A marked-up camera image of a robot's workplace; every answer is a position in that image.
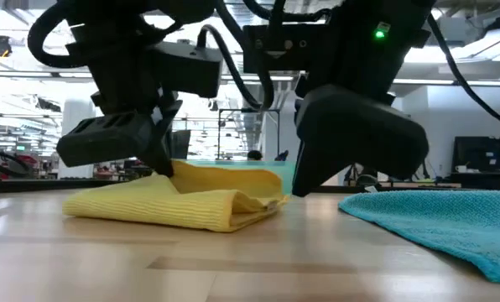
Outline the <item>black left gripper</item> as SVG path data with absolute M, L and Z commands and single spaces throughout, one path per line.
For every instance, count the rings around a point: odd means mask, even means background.
M 182 101 L 163 84 L 163 45 L 115 43 L 88 49 L 88 68 L 98 89 L 91 99 L 107 116 L 85 119 L 59 140 L 56 150 L 66 166 L 135 157 L 157 174 L 174 174 L 168 134 Z M 158 122 L 149 116 L 155 108 L 162 115 Z

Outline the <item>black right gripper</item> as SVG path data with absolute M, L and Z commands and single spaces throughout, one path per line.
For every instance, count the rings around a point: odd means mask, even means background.
M 429 38 L 423 26 L 434 4 L 346 0 L 332 9 L 295 89 L 304 99 L 294 120 L 300 145 L 293 195 L 308 195 L 351 164 L 399 179 L 422 164 L 429 152 L 424 128 L 383 103 L 394 100 L 388 91 L 405 55 Z

